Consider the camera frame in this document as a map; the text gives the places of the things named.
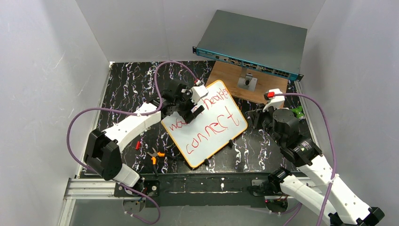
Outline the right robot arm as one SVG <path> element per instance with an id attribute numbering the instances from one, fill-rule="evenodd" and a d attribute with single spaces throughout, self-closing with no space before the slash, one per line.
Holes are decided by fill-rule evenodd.
<path id="1" fill-rule="evenodd" d="M 256 129 L 264 129 L 279 146 L 282 155 L 304 173 L 321 191 L 308 187 L 284 167 L 268 176 L 261 189 L 285 193 L 297 199 L 329 226 L 375 226 L 385 216 L 379 207 L 363 202 L 327 162 L 310 137 L 300 134 L 300 121 L 288 109 L 272 106 L 248 113 Z"/>

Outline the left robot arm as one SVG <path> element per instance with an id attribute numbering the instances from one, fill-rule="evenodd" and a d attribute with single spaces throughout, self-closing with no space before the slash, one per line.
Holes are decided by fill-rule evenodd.
<path id="1" fill-rule="evenodd" d="M 173 81 L 158 97 L 143 103 L 134 113 L 103 131 L 93 130 L 88 137 L 84 162 L 104 180 L 114 180 L 134 187 L 140 180 L 139 173 L 124 164 L 121 151 L 150 126 L 178 113 L 183 121 L 191 123 L 204 107 L 199 101 L 208 95 L 208 89 L 197 81 L 193 87 Z"/>

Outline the orange framed whiteboard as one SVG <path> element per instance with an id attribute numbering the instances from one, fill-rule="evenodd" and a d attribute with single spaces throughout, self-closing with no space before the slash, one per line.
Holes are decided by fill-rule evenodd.
<path id="1" fill-rule="evenodd" d="M 178 113 L 161 122 L 191 168 L 200 166 L 248 128 L 246 118 L 221 80 L 207 89 L 208 95 L 199 101 L 204 111 L 192 122 L 185 123 Z"/>

